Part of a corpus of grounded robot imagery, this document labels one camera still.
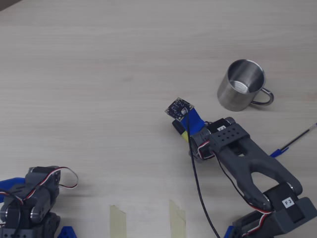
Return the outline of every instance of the black cable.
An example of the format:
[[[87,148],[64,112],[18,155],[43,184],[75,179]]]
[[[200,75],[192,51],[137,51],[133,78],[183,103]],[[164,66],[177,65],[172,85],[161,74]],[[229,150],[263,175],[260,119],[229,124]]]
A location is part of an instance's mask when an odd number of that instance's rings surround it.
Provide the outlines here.
[[[18,223],[17,223],[17,225],[16,225],[16,228],[15,228],[15,231],[14,231],[13,235],[11,236],[11,238],[16,238],[16,236],[17,236],[17,234],[18,234],[18,232],[19,232],[19,229],[20,229],[20,225],[21,225],[22,207],[21,207],[21,204],[20,204],[20,200],[19,200],[13,193],[11,193],[11,192],[9,192],[9,191],[0,189],[0,192],[5,192],[5,193],[7,193],[7,194],[3,194],[3,195],[13,198],[13,200],[16,201],[16,203],[17,203],[17,205],[18,205],[18,208],[19,208]]]
[[[190,151],[190,156],[192,158],[193,170],[194,170],[194,175],[195,175],[195,180],[196,180],[196,185],[197,185],[199,199],[200,199],[200,202],[202,204],[203,210],[205,212],[205,215],[207,217],[207,220],[208,220],[213,232],[215,233],[217,238],[220,238],[218,232],[216,231],[215,227],[213,226],[213,224],[212,224],[212,222],[210,220],[210,217],[208,215],[208,212],[206,210],[206,207],[205,207],[205,204],[204,204],[204,201],[203,201],[202,194],[200,192],[200,186],[199,186],[198,177],[197,177],[197,173],[196,173],[195,160],[194,160],[194,154],[193,154],[193,149],[192,149],[192,142],[190,140],[190,127],[189,127],[189,114],[188,114],[188,111],[187,111],[187,134],[188,134],[189,151]]]
[[[219,166],[221,168],[221,170],[223,171],[223,173],[227,176],[227,178],[230,180],[230,182],[232,183],[233,187],[235,188],[235,190],[238,192],[238,194],[243,198],[243,200],[245,200],[246,203],[249,204],[248,200],[242,195],[242,193],[239,191],[239,189],[236,187],[236,185],[234,184],[234,182],[232,181],[232,179],[229,177],[229,175],[226,173],[226,171],[223,169],[220,160],[218,159],[218,156],[216,155],[216,153],[213,151],[213,154],[215,155],[215,157],[218,160]]]
[[[213,151],[213,154],[214,154],[215,157],[217,158],[221,170],[222,170],[223,173],[227,176],[227,178],[230,180],[230,182],[232,183],[234,189],[238,192],[238,194],[243,198],[243,200],[244,200],[246,203],[248,203],[249,205],[251,205],[250,202],[245,198],[244,195],[242,195],[242,193],[241,193],[241,192],[239,191],[239,189],[236,187],[236,185],[234,184],[234,182],[232,181],[232,179],[229,177],[229,175],[226,173],[226,171],[223,169],[223,167],[222,167],[222,165],[221,165],[221,163],[220,163],[220,160],[219,160],[218,156],[216,155],[216,153],[215,153],[214,151]],[[257,208],[257,209],[259,209],[259,210],[263,210],[263,209],[261,209],[261,208],[259,208],[259,207],[254,206],[254,205],[252,205],[252,206],[255,207],[255,208]]]

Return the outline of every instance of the yellow tape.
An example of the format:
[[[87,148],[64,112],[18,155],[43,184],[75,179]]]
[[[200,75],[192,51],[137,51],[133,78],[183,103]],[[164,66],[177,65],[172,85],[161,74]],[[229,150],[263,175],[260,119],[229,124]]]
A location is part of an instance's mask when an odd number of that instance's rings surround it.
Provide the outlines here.
[[[186,214],[176,204],[169,201],[171,238],[186,238]]]
[[[183,132],[182,137],[188,142],[188,133],[187,133],[187,131]]]
[[[110,237],[127,238],[126,214],[116,206],[110,206]]]

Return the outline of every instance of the red and white wire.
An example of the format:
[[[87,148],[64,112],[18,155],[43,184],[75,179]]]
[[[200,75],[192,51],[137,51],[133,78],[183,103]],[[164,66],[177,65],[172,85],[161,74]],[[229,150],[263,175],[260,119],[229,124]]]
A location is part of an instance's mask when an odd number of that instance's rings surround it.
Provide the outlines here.
[[[6,195],[6,196],[10,196],[9,194],[7,194],[6,192],[0,192],[0,195]],[[15,196],[21,203],[21,205],[23,205],[23,200],[22,198],[18,197],[18,196]]]
[[[249,206],[252,207],[253,209],[257,210],[258,212],[261,212],[262,214],[265,214],[265,215],[268,215],[268,214],[271,214],[272,211],[264,211],[264,210],[261,210],[255,206],[253,206],[251,203],[249,203]]]
[[[45,177],[45,179],[44,179],[42,182],[40,182],[37,186],[43,185],[43,184],[50,178],[51,175],[53,175],[54,173],[56,173],[56,172],[58,172],[58,171],[61,171],[61,170],[63,170],[63,169],[67,169],[67,170],[71,171],[71,172],[76,176],[77,181],[76,181],[76,184],[75,184],[74,186],[65,186],[65,185],[63,185],[63,184],[60,184],[59,186],[64,187],[64,188],[67,188],[67,189],[74,189],[75,187],[77,187],[77,186],[78,186],[79,178],[78,178],[77,174],[76,174],[73,170],[71,170],[70,168],[68,168],[68,167],[58,167],[57,169],[53,170],[53,171],[50,172],[50,173]],[[36,188],[34,188],[34,189],[23,199],[23,201],[25,201],[25,200],[29,199],[30,197],[32,197],[32,195],[35,193],[35,191],[36,191]]]
[[[261,216],[261,218],[260,218],[260,221],[259,221],[258,226],[254,227],[253,229],[249,230],[247,233],[243,234],[242,237],[246,237],[246,236],[248,236],[248,235],[250,235],[250,234],[256,232],[257,230],[259,230],[259,229],[262,227],[263,222],[264,222],[264,220],[265,220],[265,218],[266,218],[267,216],[268,216],[268,214],[263,214],[263,215]]]
[[[206,159],[210,159],[210,158],[214,157],[214,155],[210,155],[210,156],[208,156],[208,157],[203,157],[203,154],[202,154],[202,152],[200,151],[201,148],[205,147],[205,146],[208,145],[209,143],[210,143],[210,141],[207,140],[207,141],[205,141],[203,144],[201,144],[201,145],[197,148],[199,157],[200,157],[202,160],[206,160]]]

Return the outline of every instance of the ballpoint pen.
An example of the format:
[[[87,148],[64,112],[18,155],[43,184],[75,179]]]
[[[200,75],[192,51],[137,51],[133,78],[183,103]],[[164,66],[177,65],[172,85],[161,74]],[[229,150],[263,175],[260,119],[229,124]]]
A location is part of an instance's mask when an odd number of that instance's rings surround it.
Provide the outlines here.
[[[307,130],[296,136],[294,139],[292,139],[290,142],[288,142],[286,145],[282,146],[280,149],[275,150],[270,156],[273,158],[276,158],[277,156],[283,154],[286,150],[289,149],[289,146],[293,144],[295,141],[297,141],[299,138],[303,137],[306,135],[308,132],[312,131],[317,127],[317,122],[314,123],[311,127],[309,127]]]

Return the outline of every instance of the stainless steel mug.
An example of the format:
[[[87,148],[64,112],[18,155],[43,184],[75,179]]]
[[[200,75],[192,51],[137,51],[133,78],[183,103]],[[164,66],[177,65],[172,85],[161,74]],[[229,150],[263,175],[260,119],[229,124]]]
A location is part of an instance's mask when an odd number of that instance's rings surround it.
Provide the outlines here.
[[[233,62],[218,89],[218,100],[220,104],[230,111],[241,111],[249,104],[261,106],[270,105],[274,101],[274,95],[265,85],[265,73],[255,62],[248,59],[240,59]],[[269,95],[267,102],[253,101],[258,92]]]

